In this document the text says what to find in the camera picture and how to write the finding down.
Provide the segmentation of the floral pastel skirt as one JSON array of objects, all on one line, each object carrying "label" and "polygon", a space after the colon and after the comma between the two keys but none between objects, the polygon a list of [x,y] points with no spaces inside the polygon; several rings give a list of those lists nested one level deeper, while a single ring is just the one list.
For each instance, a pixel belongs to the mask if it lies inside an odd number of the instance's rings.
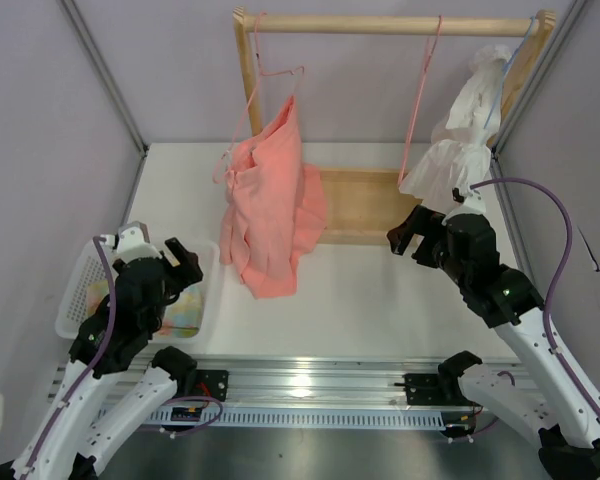
[{"label": "floral pastel skirt", "polygon": [[[87,316],[90,317],[102,299],[109,293],[106,280],[90,284],[86,289]],[[191,285],[184,290],[178,300],[169,305],[165,310],[162,327],[156,332],[154,338],[194,337],[202,324],[204,297],[197,285]]]}]

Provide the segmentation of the pink wire hanger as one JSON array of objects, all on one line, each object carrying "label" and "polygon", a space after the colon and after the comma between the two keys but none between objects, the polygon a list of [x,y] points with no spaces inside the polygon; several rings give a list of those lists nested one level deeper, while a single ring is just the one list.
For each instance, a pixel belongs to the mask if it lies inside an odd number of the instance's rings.
[{"label": "pink wire hanger", "polygon": [[403,158],[402,158],[401,168],[400,168],[399,175],[398,175],[397,186],[400,186],[402,184],[402,182],[407,174],[406,169],[407,169],[411,144],[413,141],[415,126],[416,126],[416,122],[417,122],[417,118],[418,118],[418,113],[420,110],[421,99],[422,99],[429,67],[430,67],[430,64],[432,61],[432,57],[434,55],[434,52],[436,50],[436,47],[437,47],[437,44],[438,44],[438,41],[439,41],[439,38],[441,35],[443,21],[444,21],[444,17],[442,15],[439,15],[437,28],[435,30],[435,35],[429,37],[425,43],[425,49],[424,49],[423,60],[422,60],[421,69],[420,69],[420,73],[419,73],[418,85],[417,85],[417,89],[416,89],[416,93],[415,93],[415,97],[414,97],[414,101],[413,101],[413,105],[412,105],[412,111],[411,111],[411,115],[410,115],[408,129],[407,129],[406,136],[405,136]]}]

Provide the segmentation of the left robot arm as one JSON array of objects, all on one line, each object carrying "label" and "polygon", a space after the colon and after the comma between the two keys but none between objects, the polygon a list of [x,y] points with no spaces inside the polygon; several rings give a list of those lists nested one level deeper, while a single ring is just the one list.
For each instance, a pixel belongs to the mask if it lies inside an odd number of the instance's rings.
[{"label": "left robot arm", "polygon": [[202,281],[196,253],[175,238],[166,256],[145,240],[115,242],[104,262],[109,293],[85,320],[69,350],[61,387],[42,426],[20,456],[0,465],[0,479],[96,479],[144,420],[197,387],[197,363],[174,346],[159,350],[142,380],[101,420],[101,404],[162,326],[165,310]]}]

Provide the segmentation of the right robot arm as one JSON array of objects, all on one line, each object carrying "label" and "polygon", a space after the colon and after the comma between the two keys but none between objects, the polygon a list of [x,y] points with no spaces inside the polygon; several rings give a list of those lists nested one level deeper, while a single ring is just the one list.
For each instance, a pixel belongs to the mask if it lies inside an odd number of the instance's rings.
[{"label": "right robot arm", "polygon": [[572,355],[543,319],[545,302],[524,273],[501,263],[486,217],[445,218],[417,206],[388,232],[391,251],[404,254],[413,236],[421,239],[413,260],[445,272],[466,306],[515,353],[543,398],[529,397],[468,351],[439,365],[438,395],[486,407],[536,448],[551,478],[599,479],[600,392],[587,379],[571,379],[580,369],[565,364]]}]

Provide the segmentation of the pink hanger with dress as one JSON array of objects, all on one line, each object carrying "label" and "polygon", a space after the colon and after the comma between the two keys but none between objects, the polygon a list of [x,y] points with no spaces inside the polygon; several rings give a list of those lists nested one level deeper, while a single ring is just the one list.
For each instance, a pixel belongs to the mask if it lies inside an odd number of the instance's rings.
[{"label": "pink hanger with dress", "polygon": [[238,136],[243,130],[244,124],[249,122],[252,136],[258,135],[263,130],[259,100],[259,89],[263,80],[279,76],[291,76],[294,78],[291,94],[295,95],[306,73],[304,65],[279,71],[267,70],[264,67],[261,59],[259,27],[261,21],[267,16],[266,12],[262,11],[255,15],[252,30],[247,28],[247,20],[250,16],[244,7],[236,7],[232,15],[246,104],[235,125],[227,147],[214,166],[212,173],[214,184],[219,184],[224,173],[228,170],[232,152],[239,143]]}]

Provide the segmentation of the wooden clothes rack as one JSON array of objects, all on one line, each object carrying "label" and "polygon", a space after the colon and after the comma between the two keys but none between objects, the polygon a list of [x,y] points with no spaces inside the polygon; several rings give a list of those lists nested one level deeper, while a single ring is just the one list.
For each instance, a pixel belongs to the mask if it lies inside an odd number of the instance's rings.
[{"label": "wooden clothes rack", "polygon": [[[255,15],[248,13],[247,28]],[[259,33],[433,35],[435,17],[267,15]],[[530,19],[446,17],[442,36],[520,37]],[[386,232],[404,220],[416,206],[415,198],[398,193],[394,169],[321,169],[328,200],[327,227],[320,242],[340,245],[383,245]]]}]

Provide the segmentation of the white ruffled garment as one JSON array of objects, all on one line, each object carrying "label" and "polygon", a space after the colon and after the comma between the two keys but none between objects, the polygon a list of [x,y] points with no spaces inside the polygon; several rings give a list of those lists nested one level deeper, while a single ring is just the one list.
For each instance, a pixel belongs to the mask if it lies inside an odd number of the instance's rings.
[{"label": "white ruffled garment", "polygon": [[398,186],[400,193],[448,214],[456,206],[453,188],[465,193],[485,179],[491,159],[488,141],[499,131],[501,104],[489,126],[484,129],[483,125],[496,95],[501,68],[510,56],[505,45],[487,45],[475,53],[469,64],[472,75],[433,128],[429,148]]}]

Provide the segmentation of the salmon pink dress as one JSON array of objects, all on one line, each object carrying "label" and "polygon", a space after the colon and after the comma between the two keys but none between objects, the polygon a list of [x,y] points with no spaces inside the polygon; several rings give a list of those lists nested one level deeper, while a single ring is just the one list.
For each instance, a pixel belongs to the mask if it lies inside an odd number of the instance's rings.
[{"label": "salmon pink dress", "polygon": [[327,201],[320,170],[304,161],[293,95],[233,149],[223,179],[220,262],[235,268],[256,299],[295,294],[299,260],[326,228]]}]

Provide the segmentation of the white plastic basket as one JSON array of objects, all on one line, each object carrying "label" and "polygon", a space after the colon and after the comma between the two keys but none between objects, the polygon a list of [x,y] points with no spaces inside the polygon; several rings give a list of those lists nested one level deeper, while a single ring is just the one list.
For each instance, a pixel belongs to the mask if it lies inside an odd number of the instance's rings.
[{"label": "white plastic basket", "polygon": [[[189,238],[184,240],[183,244],[198,255],[203,271],[203,280],[195,284],[204,297],[202,324],[198,333],[191,338],[154,338],[155,333],[151,340],[153,344],[193,345],[208,337],[216,323],[222,291],[219,248],[210,240]],[[74,266],[60,303],[55,321],[55,331],[59,337],[66,340],[76,338],[80,325],[88,318],[86,289],[90,284],[101,280],[106,280],[102,262],[93,243],[88,242]]]}]

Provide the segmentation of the aluminium mounting rail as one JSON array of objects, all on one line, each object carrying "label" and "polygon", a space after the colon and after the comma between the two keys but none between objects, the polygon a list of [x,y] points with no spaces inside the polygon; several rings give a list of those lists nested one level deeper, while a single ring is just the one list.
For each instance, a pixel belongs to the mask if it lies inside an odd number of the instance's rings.
[{"label": "aluminium mounting rail", "polygon": [[202,370],[228,372],[226,403],[242,407],[371,408],[406,403],[406,373],[435,373],[435,362],[200,357]]}]

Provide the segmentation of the aluminium corner post left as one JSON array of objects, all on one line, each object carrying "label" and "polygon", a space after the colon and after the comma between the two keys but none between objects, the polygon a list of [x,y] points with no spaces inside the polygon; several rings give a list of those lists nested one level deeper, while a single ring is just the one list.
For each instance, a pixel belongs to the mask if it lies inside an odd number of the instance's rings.
[{"label": "aluminium corner post left", "polygon": [[58,0],[57,4],[73,31],[87,61],[91,65],[96,79],[107,96],[114,112],[122,123],[127,136],[138,154],[144,157],[148,149],[146,142],[142,138],[137,123],[84,19],[78,3],[74,0]]}]

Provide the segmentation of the aluminium corner post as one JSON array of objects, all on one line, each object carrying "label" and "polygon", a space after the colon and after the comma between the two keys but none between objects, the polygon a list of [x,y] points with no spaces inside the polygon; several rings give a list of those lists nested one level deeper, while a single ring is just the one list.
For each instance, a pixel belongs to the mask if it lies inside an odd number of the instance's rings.
[{"label": "aluminium corner post", "polygon": [[523,114],[531,107],[540,87],[566,46],[580,18],[591,1],[571,1],[561,16],[553,10],[539,10],[531,21],[529,33],[504,80],[499,132],[490,139],[491,153],[497,157],[522,122]]},{"label": "aluminium corner post", "polygon": [[144,157],[148,149],[146,142],[142,138],[137,123],[84,19],[78,3],[74,0],[58,0],[57,4],[73,31],[87,61],[91,65],[96,79],[107,96],[114,112],[122,123],[127,136],[138,154]]}]

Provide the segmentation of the aluminium corner post right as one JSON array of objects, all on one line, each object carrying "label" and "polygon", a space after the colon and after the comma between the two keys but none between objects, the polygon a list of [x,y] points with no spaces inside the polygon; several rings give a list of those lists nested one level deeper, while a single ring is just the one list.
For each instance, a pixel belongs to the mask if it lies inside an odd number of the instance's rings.
[{"label": "aluminium corner post right", "polygon": [[522,122],[523,114],[531,107],[540,87],[566,46],[580,18],[591,1],[571,1],[561,16],[553,10],[539,10],[531,21],[529,33],[504,80],[499,132],[490,139],[491,153],[497,157]]}]

